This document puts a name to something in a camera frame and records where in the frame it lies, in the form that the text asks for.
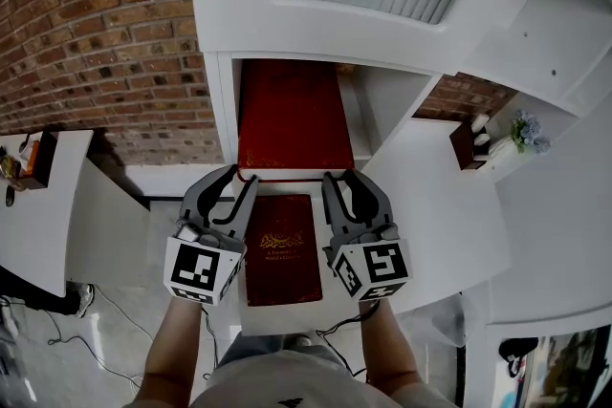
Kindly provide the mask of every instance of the white shirt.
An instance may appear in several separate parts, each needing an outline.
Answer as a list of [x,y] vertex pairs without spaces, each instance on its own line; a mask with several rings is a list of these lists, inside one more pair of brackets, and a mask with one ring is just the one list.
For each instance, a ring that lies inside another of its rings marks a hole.
[[[237,360],[215,371],[191,408],[452,408],[424,383],[404,386],[388,397],[356,381],[341,366],[292,351]],[[138,401],[125,408],[171,408]]]

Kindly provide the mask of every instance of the book on shelf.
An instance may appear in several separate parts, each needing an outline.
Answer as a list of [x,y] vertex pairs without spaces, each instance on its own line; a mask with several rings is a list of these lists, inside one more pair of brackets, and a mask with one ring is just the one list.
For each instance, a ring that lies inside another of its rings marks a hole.
[[245,244],[249,306],[322,299],[310,196],[257,196]]
[[238,168],[243,181],[320,181],[355,168],[334,64],[244,61]]

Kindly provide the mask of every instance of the brick wall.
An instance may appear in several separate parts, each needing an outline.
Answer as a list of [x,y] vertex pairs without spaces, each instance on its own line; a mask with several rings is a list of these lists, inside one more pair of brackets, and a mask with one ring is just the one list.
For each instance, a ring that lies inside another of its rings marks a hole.
[[0,134],[97,129],[117,162],[218,162],[191,0],[0,0]]
[[515,90],[477,76],[443,75],[414,117],[471,122],[479,114],[492,117],[515,95]]

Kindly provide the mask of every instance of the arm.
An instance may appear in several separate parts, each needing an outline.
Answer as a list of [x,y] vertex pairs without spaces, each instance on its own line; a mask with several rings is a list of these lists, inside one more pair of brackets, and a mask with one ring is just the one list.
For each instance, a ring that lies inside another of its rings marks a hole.
[[136,401],[164,401],[187,407],[200,343],[200,303],[172,298],[144,364]]
[[[360,303],[361,313],[369,309],[370,304]],[[361,342],[365,367],[375,388],[391,396],[407,384],[421,382],[414,354],[386,299],[361,323]]]

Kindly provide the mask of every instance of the white table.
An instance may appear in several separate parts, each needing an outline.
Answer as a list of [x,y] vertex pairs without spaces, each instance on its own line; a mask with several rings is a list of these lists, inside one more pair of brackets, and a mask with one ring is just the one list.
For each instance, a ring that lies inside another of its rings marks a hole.
[[[395,313],[465,290],[511,264],[493,181],[487,172],[462,172],[455,159],[448,136],[457,126],[455,122],[409,119],[364,169],[389,197],[395,222],[410,250],[413,278],[392,296]],[[332,231],[316,195],[315,190],[313,214],[323,299],[250,308],[243,268],[237,303],[244,334],[325,329],[358,313],[356,303],[349,300],[327,266],[322,248],[329,244]]]
[[[66,280],[142,283],[148,211],[87,160],[93,131],[57,134],[46,189],[15,193],[0,182],[0,265],[57,296]],[[25,135],[0,137],[12,156]]]

